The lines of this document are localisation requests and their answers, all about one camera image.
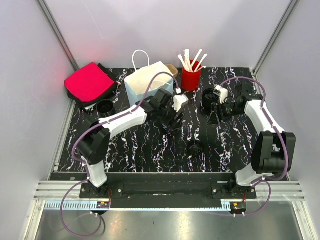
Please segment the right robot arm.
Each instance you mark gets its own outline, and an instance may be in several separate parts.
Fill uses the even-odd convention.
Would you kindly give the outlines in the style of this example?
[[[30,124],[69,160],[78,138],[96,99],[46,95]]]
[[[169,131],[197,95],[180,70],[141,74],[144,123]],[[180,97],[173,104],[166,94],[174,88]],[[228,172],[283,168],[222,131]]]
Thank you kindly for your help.
[[[218,85],[204,91],[202,105],[210,112],[208,124],[219,125],[235,116],[246,115],[258,135],[250,164],[232,174],[224,193],[236,199],[261,181],[281,181],[286,177],[292,167],[296,136],[276,123],[263,95],[250,93],[240,84],[235,97],[230,97],[228,90]]]

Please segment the brown pulp cup carrier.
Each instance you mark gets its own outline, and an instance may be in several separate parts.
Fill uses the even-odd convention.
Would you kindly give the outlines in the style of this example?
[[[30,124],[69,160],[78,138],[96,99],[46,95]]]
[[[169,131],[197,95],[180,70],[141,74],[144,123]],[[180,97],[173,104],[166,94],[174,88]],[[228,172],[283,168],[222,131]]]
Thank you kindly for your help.
[[[173,75],[175,78],[178,76],[179,71],[178,71],[178,69],[177,69],[174,65],[172,65],[172,64],[166,64],[165,66],[170,70],[170,72],[172,73],[172,75]]]

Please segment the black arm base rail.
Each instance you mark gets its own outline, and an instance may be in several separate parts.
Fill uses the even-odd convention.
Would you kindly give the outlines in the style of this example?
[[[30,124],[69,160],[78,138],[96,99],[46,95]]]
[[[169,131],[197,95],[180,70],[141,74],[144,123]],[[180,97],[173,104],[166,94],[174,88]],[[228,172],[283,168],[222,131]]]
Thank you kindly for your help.
[[[109,173],[101,187],[83,183],[81,199],[111,198],[114,209],[213,209],[222,200],[255,200],[256,190],[237,186],[233,173]]]

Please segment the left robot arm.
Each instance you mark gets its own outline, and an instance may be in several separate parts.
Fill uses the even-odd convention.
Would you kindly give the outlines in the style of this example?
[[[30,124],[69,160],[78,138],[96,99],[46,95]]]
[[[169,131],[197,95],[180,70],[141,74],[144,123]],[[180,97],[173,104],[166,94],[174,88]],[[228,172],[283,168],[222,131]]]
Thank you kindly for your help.
[[[154,96],[142,99],[125,111],[96,122],[89,121],[89,129],[76,141],[72,157],[85,167],[87,180],[91,183],[90,192],[97,198],[103,198],[108,193],[104,159],[110,140],[126,130],[156,119],[160,119],[168,130],[176,131],[181,127],[183,106],[188,102],[188,97],[182,93],[172,95],[160,89]]]

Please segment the light blue paper bag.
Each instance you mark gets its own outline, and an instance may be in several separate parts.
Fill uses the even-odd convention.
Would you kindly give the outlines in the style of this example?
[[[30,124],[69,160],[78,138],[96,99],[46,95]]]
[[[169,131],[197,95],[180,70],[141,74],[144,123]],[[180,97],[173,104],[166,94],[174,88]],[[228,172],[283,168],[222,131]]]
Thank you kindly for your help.
[[[137,52],[142,52],[147,57],[147,65],[140,69],[136,68],[134,60]],[[129,100],[129,105],[131,107],[143,98],[151,80],[160,72],[166,72],[170,74],[170,76],[167,74],[161,74],[157,76],[152,82],[146,97],[154,96],[159,89],[164,89],[171,94],[174,92],[174,79],[172,77],[172,73],[162,61],[150,64],[149,55],[141,49],[133,52],[131,60],[134,67],[134,72],[124,79],[124,85]]]

